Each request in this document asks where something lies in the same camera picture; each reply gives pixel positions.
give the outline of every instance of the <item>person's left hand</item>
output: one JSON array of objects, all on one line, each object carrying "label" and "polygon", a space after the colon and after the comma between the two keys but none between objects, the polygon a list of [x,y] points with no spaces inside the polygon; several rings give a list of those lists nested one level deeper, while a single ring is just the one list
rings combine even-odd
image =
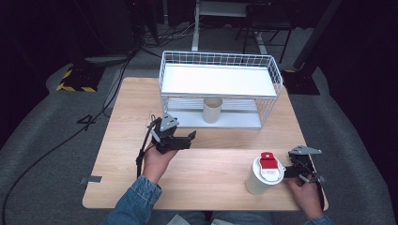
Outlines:
[{"label": "person's left hand", "polygon": [[146,149],[144,157],[143,175],[153,184],[157,185],[166,172],[170,160],[178,151],[168,151],[164,155],[160,153],[152,143]]}]

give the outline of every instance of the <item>white wire basket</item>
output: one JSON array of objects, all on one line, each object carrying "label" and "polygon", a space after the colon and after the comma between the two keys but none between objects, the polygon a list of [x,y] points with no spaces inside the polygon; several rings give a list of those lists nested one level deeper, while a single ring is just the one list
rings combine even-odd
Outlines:
[{"label": "white wire basket", "polygon": [[[283,88],[270,55],[163,52],[159,85],[165,113],[181,128],[262,128]],[[214,124],[204,121],[204,98],[222,98]]]}]

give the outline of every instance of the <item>chair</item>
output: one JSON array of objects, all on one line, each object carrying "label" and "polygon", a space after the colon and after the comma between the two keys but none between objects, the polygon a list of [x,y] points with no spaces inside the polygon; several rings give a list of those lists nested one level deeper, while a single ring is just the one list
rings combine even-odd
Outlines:
[{"label": "chair", "polygon": [[[287,16],[283,5],[278,3],[278,0],[267,1],[265,3],[256,2],[246,6],[246,19],[244,26],[246,26],[246,35],[243,46],[243,54],[246,52],[248,35],[250,31],[253,31],[254,33],[260,33],[260,35],[261,32],[273,32],[274,35],[268,41],[267,45],[283,46],[279,63],[282,62],[293,26],[289,21],[289,17]],[[243,27],[240,27],[235,39],[238,38],[242,28]],[[287,36],[284,44],[270,43],[279,34],[280,31],[287,31]]]}]

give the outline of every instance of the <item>white paper cup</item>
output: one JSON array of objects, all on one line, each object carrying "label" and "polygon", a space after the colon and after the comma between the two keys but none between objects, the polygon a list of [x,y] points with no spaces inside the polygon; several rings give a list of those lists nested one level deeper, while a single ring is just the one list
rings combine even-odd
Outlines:
[{"label": "white paper cup", "polygon": [[209,124],[216,123],[222,112],[222,98],[205,97],[203,107],[203,119]]},{"label": "white paper cup", "polygon": [[279,184],[283,180],[285,167],[277,158],[277,169],[263,169],[260,164],[261,157],[257,157],[245,181],[246,189],[253,195],[260,195]]}]

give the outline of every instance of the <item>black cable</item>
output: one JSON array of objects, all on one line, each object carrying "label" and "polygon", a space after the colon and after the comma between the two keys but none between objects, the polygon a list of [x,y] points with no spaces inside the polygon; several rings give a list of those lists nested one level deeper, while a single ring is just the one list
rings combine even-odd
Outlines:
[{"label": "black cable", "polygon": [[[105,113],[105,110],[109,107],[109,105],[111,104],[111,102],[114,100],[114,98],[116,97],[116,94],[117,94],[117,91],[118,91],[118,89],[120,88],[120,85],[121,85],[121,83],[122,83],[122,78],[123,78],[123,74],[124,74],[124,72],[125,72],[125,70],[126,70],[126,67],[127,67],[127,65],[129,64],[129,62],[131,61],[131,58],[128,60],[128,61],[126,61],[125,62],[125,64],[122,66],[122,68],[120,69],[120,72],[119,72],[119,77],[117,78],[117,80],[112,84],[112,86],[111,86],[111,89],[109,90],[109,92],[108,92],[108,95],[106,96],[106,98],[105,98],[105,100],[104,100],[104,106],[102,107],[102,113],[106,116],[106,117],[108,117],[108,118],[110,118],[111,116],[110,115],[108,115],[108,114],[106,114]],[[117,87],[116,87],[116,89],[115,89],[115,92],[114,92],[114,95],[112,96],[112,98],[109,100],[109,102],[108,102],[108,104],[107,105],[105,105],[105,102],[106,102],[106,99],[108,98],[108,96],[111,94],[111,92],[112,92],[112,90],[114,89],[114,86],[115,86],[115,84],[118,82],[118,84],[117,84]]]},{"label": "black cable", "polygon": [[[162,43],[163,43],[163,41],[166,39],[166,38],[168,38],[168,37],[170,37],[170,36],[172,36],[175,32],[176,32],[176,29],[174,28],[174,31],[171,33],[171,34],[167,34],[167,32],[170,30],[170,28],[169,29],[167,29],[162,35],[160,35],[159,36],[159,45],[161,45]],[[156,43],[156,44],[154,44],[154,43],[147,43],[146,41],[147,40],[149,40],[149,39],[154,39],[154,38],[149,38],[149,37],[143,37],[142,38],[142,45],[144,45],[144,46],[146,46],[146,47],[148,47],[148,48],[157,48],[157,47],[159,47],[159,45]]]},{"label": "black cable", "polygon": [[[130,60],[132,59],[132,57],[135,54],[132,54],[129,58],[129,60],[123,65],[123,69],[122,69],[122,73],[121,76],[123,76],[123,73],[127,67],[127,64],[130,62]],[[31,164],[18,178],[17,180],[12,184],[11,188],[8,190],[8,193],[6,194],[5,199],[3,200],[3,206],[2,206],[2,223],[3,225],[6,225],[6,208],[7,208],[7,201],[9,196],[11,195],[12,190],[18,185],[18,183],[21,181],[21,179],[33,168],[35,167],[39,162],[41,162],[45,157],[49,156],[52,152],[54,152],[55,150],[57,150],[59,147],[61,147],[62,145],[64,145],[65,143],[69,142],[70,140],[72,140],[74,137],[76,137],[78,134],[80,134],[83,130],[87,129],[88,126],[90,126],[93,122],[95,122],[95,120],[109,107],[109,105],[112,102],[112,99],[108,102],[108,104],[105,107],[102,107],[102,110],[96,115],[94,116],[93,120],[90,120],[84,127],[80,128],[77,132],[75,132],[74,134],[72,134],[69,138],[67,138],[66,140],[64,140],[63,142],[61,142],[60,144],[58,144],[56,147],[54,147],[53,149],[51,149],[50,151],[48,151],[47,153],[45,153],[43,156],[41,156],[39,159],[37,159],[33,164]]]},{"label": "black cable", "polygon": [[146,49],[144,49],[143,47],[141,47],[141,50],[142,50],[144,53],[147,53],[147,54],[156,56],[156,57],[158,57],[158,58],[161,59],[161,56],[160,56],[160,55],[158,55],[158,54],[156,54],[156,53],[154,53],[154,52],[151,52],[151,51],[149,51],[149,50],[146,50]]},{"label": "black cable", "polygon": [[121,59],[108,60],[105,62],[88,62],[88,63],[94,65],[95,67],[107,68],[107,67],[125,63],[126,61],[129,60],[129,58],[130,58],[130,55],[126,54],[126,56]]},{"label": "black cable", "polygon": [[148,131],[146,132],[146,135],[145,135],[145,138],[144,138],[144,142],[143,142],[143,146],[141,147],[140,152],[138,153],[138,157],[135,159],[135,164],[137,165],[137,178],[141,175],[141,170],[143,168],[143,161],[144,161],[144,156],[145,156],[145,153],[146,153],[145,146],[146,146],[146,142],[148,140],[150,131],[161,120],[159,117],[157,119],[155,119],[155,118],[156,118],[156,116],[154,114],[152,114],[151,115],[152,122],[147,127]]},{"label": "black cable", "polygon": [[167,31],[164,33],[164,35],[163,35],[164,37],[161,38],[161,41],[160,41],[160,44],[159,44],[159,45],[157,45],[157,44],[149,44],[149,43],[146,43],[146,42],[145,42],[145,38],[143,39],[143,45],[144,45],[145,47],[147,47],[147,48],[164,47],[164,46],[166,46],[167,44],[169,44],[169,43],[170,43],[171,41],[173,41],[173,40],[180,40],[180,39],[185,38],[186,36],[192,35],[192,33],[190,33],[190,31],[193,30],[193,28],[194,28],[193,24],[189,25],[189,26],[186,27],[186,28],[181,28],[179,31],[177,31],[176,28],[175,28],[174,31],[173,31],[171,34],[167,34],[167,35],[166,35],[166,32],[168,31],[168,30],[167,30]]},{"label": "black cable", "polygon": [[[204,29],[201,29],[201,33],[205,32],[205,31],[208,30],[208,29],[214,29],[214,28],[215,28],[214,26],[205,26]],[[170,40],[167,41],[166,43],[161,44],[159,47],[164,47],[164,46],[166,46],[167,44],[169,44],[170,42],[172,42],[173,40],[181,40],[181,39],[183,39],[183,38],[186,38],[186,37],[189,36],[189,35],[191,35],[191,34],[181,35],[180,38],[175,38],[175,37],[173,37],[172,39],[170,39]]]}]

